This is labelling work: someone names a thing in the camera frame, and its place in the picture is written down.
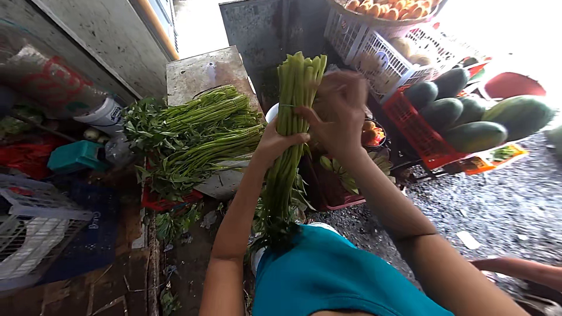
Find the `wet ground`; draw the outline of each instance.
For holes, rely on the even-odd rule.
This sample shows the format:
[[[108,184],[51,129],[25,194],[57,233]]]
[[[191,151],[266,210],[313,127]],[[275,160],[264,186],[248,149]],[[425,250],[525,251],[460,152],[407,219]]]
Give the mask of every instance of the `wet ground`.
[[[531,154],[501,170],[451,175],[407,187],[406,195],[467,259],[511,256],[562,265],[562,165],[542,134],[521,142]],[[310,214],[332,225],[357,247],[387,260],[415,282],[388,234],[366,205]],[[468,231],[482,245],[468,249],[456,236]],[[495,275],[519,292],[522,282]]]

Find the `metal table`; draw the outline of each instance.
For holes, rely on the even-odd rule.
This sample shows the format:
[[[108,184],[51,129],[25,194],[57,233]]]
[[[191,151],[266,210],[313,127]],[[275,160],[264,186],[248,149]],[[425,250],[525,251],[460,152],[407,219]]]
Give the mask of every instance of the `metal table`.
[[[170,105],[184,104],[202,91],[231,84],[250,97],[252,109],[262,112],[236,46],[171,62],[166,65],[166,77]],[[247,163],[225,161],[221,164],[245,167]],[[234,195],[242,175],[238,171],[221,171],[195,189],[218,200],[227,200]]]

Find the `woman's left arm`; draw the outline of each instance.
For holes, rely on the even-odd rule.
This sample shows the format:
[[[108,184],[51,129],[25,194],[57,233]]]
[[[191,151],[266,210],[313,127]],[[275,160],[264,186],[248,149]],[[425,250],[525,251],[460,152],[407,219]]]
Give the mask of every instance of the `woman's left arm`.
[[[275,122],[276,119],[267,125],[216,234],[203,287],[201,316],[244,315],[243,260],[265,173],[284,150],[310,139],[308,134],[280,136]]]

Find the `bundle of water spinach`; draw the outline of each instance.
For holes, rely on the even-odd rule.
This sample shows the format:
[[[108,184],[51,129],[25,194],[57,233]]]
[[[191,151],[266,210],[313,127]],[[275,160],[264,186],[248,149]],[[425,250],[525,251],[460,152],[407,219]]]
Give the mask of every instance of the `bundle of water spinach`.
[[[148,160],[146,168],[136,166],[139,181],[146,179],[162,198],[181,201],[214,173],[233,168],[220,162],[249,159],[245,155],[264,130],[249,101],[224,85],[183,105],[145,98],[124,109],[124,133]]]
[[[308,132],[309,125],[294,113],[295,107],[312,107],[316,87],[320,84],[326,68],[326,55],[314,59],[304,58],[302,52],[277,67],[279,77],[279,114],[277,132],[283,136]],[[283,152],[267,174],[265,190],[262,193],[265,216],[265,233],[259,246],[285,248],[290,246],[291,189],[297,178],[298,162],[304,151],[303,145],[292,146]]]

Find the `hand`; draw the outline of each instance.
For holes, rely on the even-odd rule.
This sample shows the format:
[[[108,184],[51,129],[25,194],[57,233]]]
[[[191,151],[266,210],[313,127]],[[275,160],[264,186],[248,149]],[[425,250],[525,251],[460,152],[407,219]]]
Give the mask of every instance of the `hand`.
[[[368,96],[366,80],[353,71],[330,73],[322,78],[318,96],[314,108],[326,114],[322,117],[327,121],[313,109],[294,109],[309,122],[314,137],[338,160],[362,150],[361,128]]]
[[[253,153],[252,161],[263,164],[269,168],[275,162],[277,157],[289,147],[306,143],[310,140],[310,135],[306,133],[294,134],[291,136],[281,136],[277,133],[277,117],[269,123],[261,137],[260,143],[257,145],[256,151]]]

